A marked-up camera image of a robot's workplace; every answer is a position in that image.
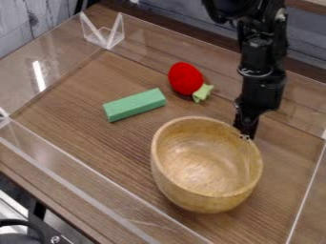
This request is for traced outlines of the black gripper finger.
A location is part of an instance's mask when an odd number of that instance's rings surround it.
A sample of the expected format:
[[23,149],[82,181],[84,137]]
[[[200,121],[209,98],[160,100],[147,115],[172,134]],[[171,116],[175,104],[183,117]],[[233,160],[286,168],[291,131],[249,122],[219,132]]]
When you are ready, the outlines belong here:
[[258,117],[249,116],[242,111],[237,111],[233,126],[241,131],[245,137],[254,139],[258,130]]

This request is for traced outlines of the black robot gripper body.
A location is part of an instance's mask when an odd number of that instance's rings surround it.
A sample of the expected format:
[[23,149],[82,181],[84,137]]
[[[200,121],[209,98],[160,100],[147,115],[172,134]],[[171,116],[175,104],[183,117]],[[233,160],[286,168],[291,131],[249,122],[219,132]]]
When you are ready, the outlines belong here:
[[242,92],[235,107],[242,117],[259,117],[275,111],[282,104],[286,87],[286,72],[274,70],[265,76],[245,76]]

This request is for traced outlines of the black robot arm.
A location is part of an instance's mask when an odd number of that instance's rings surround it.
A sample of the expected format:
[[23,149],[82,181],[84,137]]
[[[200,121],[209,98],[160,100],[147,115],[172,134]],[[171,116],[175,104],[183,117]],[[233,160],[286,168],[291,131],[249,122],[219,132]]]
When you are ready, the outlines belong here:
[[202,0],[211,20],[237,29],[243,77],[233,126],[254,139],[259,117],[282,104],[286,88],[286,0]]

